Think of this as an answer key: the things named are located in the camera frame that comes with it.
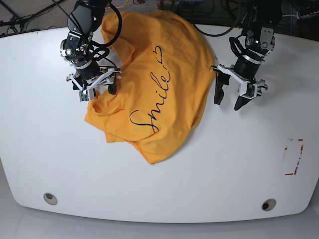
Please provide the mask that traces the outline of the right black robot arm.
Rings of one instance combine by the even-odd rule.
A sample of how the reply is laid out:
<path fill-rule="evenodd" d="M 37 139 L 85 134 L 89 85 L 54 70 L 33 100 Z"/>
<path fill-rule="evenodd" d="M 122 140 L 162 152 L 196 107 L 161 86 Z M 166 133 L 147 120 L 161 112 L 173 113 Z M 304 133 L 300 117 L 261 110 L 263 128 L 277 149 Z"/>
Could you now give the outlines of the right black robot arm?
<path fill-rule="evenodd" d="M 110 41 L 100 44 L 93 40 L 93 34 L 102 24 L 107 7 L 116 14 L 118 27 Z M 99 62 L 107 59 L 110 46 L 120 36 L 122 24 L 122 16 L 110 0 L 78 0 L 68 15 L 69 33 L 61 42 L 60 55 L 76 70 L 66 77 L 66 81 L 72 83 L 80 101 L 90 101 L 105 91 L 116 94 L 116 75 L 121 70 L 115 63 L 103 66 Z"/>

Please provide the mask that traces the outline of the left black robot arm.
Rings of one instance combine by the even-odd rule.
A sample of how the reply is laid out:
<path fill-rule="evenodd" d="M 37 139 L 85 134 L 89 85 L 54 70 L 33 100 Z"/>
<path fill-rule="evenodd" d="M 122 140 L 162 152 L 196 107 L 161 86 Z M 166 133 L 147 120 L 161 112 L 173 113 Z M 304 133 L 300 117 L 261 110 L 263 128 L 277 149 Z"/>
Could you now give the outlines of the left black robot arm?
<path fill-rule="evenodd" d="M 229 85 L 230 78 L 239 84 L 238 98 L 234 110 L 241 109 L 267 90 L 265 80 L 257 80 L 255 75 L 265 56 L 275 47 L 275 27 L 282 19 L 281 0 L 251 0 L 248 4 L 248 25 L 246 30 L 237 37 L 230 37 L 230 48 L 237 61 L 226 67 L 222 64 L 211 66 L 215 71 L 214 103 L 220 105 L 224 91 L 223 86 Z"/>

